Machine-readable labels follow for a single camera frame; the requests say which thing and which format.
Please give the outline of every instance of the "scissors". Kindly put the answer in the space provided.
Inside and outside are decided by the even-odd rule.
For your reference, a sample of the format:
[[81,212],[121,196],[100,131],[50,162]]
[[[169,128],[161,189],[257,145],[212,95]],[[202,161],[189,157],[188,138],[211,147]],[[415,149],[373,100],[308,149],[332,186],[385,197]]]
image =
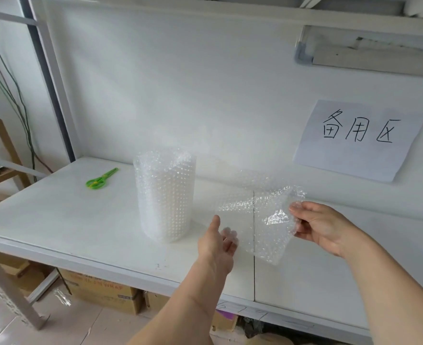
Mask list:
[[108,179],[111,175],[116,173],[119,170],[119,168],[114,168],[108,173],[103,174],[101,177],[89,180],[85,185],[92,189],[92,190],[98,190],[101,189],[106,184],[106,179]]

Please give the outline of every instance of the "perforated metal leg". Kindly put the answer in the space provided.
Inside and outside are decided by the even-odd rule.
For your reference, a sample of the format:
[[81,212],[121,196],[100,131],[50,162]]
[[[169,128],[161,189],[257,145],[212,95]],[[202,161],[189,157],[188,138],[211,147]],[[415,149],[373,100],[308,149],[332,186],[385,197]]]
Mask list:
[[45,318],[38,315],[36,310],[26,301],[20,290],[12,284],[6,273],[0,267],[0,298],[7,307],[17,315],[24,324],[37,330],[45,323]]

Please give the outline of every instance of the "purple object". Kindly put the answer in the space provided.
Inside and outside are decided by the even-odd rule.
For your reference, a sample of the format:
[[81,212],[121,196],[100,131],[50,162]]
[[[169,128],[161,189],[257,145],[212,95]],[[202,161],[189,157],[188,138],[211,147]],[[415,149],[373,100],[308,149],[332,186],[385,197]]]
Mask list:
[[218,311],[221,315],[223,315],[224,317],[226,317],[228,320],[233,320],[234,319],[234,314],[232,314],[230,312],[221,311],[221,310],[216,310],[216,311]]

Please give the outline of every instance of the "person's right hand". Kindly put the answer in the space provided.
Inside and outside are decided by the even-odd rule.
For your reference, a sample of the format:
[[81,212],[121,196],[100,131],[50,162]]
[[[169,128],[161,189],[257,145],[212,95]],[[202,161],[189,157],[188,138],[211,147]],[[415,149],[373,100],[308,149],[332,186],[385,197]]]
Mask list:
[[296,202],[289,206],[289,211],[300,220],[296,237],[315,242],[338,257],[344,258],[349,236],[361,231],[341,213],[319,203]]

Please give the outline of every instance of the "cable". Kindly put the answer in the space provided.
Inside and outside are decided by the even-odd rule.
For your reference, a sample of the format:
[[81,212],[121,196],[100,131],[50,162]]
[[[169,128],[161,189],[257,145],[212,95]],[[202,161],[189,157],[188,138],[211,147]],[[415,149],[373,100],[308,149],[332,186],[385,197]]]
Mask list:
[[18,109],[17,116],[20,118],[20,121],[22,122],[22,125],[23,125],[23,127],[25,129],[28,147],[29,147],[29,149],[31,151],[31,156],[32,156],[32,160],[31,161],[32,161],[32,164],[33,164],[33,169],[35,168],[34,158],[36,158],[45,168],[47,168],[47,170],[50,173],[53,173],[52,169],[50,167],[48,167],[45,162],[42,161],[42,159],[37,155],[36,151],[34,150],[34,145],[33,145],[32,136],[31,136],[31,130],[30,130],[29,121],[28,121],[28,110],[27,110],[26,104],[25,104],[25,102],[23,100],[23,95],[22,95],[22,92],[20,90],[20,86],[18,85],[17,80],[15,79],[15,77],[10,72],[9,68],[7,67],[6,63],[4,62],[4,59],[2,58],[1,54],[0,54],[0,60],[1,60],[2,64],[3,64],[5,70],[7,71],[7,73],[9,74],[10,78],[13,80],[13,82],[14,82],[16,88],[17,88],[18,96],[20,98],[20,102],[21,102],[21,104],[23,106],[23,109],[25,111],[25,116],[23,116],[22,115],[21,108],[20,108],[19,104],[17,103],[17,101],[15,100],[15,98],[13,97],[13,93],[9,89],[7,80],[5,79],[4,75],[2,74],[2,71],[0,70],[1,77],[2,77],[3,81],[6,84],[6,87],[3,87],[2,82],[0,81],[0,88],[3,87],[3,88],[1,88],[1,90],[3,91],[4,95],[6,96],[6,98],[10,98],[12,100],[12,102],[16,105],[17,109]]

